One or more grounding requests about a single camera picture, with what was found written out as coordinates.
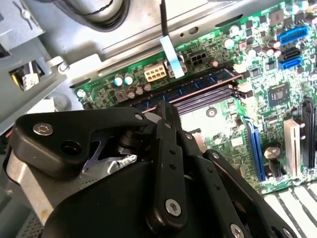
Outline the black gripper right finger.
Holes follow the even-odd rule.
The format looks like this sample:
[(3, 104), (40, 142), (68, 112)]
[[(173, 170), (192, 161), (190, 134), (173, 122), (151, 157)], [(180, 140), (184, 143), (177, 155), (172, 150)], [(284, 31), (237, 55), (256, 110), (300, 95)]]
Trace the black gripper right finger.
[(194, 201), (198, 217), (211, 212), (217, 238), (295, 238), (291, 227), (215, 150), (202, 153), (193, 136), (173, 113), (185, 172), (192, 175), (203, 202)]

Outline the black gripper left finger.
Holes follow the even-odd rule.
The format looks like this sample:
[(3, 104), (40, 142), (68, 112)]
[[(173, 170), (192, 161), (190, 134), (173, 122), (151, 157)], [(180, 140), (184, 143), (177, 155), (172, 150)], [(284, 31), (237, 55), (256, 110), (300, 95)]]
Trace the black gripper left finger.
[(125, 107), (22, 116), (6, 172), (45, 227), (62, 201), (131, 164), (166, 162), (183, 170), (175, 111), (160, 102), (148, 115)]

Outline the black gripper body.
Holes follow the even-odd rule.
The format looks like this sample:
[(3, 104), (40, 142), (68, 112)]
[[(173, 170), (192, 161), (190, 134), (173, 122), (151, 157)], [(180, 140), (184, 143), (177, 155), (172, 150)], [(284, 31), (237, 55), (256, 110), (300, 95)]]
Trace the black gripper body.
[(62, 201), (45, 238), (196, 238), (182, 166), (131, 164)]

